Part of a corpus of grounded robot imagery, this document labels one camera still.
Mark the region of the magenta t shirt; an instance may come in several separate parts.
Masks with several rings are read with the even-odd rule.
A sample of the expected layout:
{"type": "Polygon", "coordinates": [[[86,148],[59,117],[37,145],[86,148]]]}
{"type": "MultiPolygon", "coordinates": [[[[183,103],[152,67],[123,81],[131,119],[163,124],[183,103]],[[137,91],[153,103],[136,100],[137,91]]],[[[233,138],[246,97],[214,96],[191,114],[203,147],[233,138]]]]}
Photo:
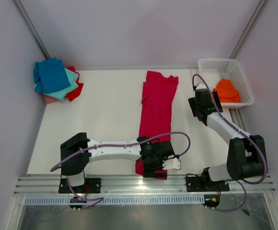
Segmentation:
{"type": "Polygon", "coordinates": [[[164,77],[161,73],[147,71],[146,81],[142,90],[142,110],[139,126],[139,138],[156,139],[141,144],[143,154],[135,164],[135,173],[143,176],[143,157],[157,157],[162,162],[173,154],[171,135],[159,137],[160,134],[171,132],[172,103],[178,86],[178,77],[164,77]]]}

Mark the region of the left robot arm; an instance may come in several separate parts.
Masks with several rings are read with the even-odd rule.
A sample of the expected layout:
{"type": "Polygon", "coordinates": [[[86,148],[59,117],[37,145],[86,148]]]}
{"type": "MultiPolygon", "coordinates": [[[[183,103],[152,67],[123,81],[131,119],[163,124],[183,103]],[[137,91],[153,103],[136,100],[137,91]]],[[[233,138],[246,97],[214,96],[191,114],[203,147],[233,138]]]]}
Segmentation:
{"type": "Polygon", "coordinates": [[[127,142],[102,142],[88,139],[84,132],[78,133],[60,145],[58,168],[69,180],[74,192],[86,187],[84,168],[90,162],[103,160],[130,160],[135,162],[135,173],[145,178],[167,179],[165,161],[175,158],[170,141],[159,138],[149,140],[139,137],[127,142]]]}

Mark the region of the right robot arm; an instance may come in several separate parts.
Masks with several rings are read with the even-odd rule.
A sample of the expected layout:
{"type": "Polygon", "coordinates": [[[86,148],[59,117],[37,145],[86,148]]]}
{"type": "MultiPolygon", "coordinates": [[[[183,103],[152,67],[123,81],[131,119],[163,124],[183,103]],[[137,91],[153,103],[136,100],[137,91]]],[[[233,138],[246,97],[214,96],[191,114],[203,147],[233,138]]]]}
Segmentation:
{"type": "Polygon", "coordinates": [[[218,94],[208,89],[196,89],[195,96],[188,99],[193,116],[214,130],[227,144],[227,161],[218,166],[203,169],[200,184],[212,190],[218,182],[245,180],[267,173],[266,148],[260,135],[251,135],[239,129],[223,115],[218,94]]]}

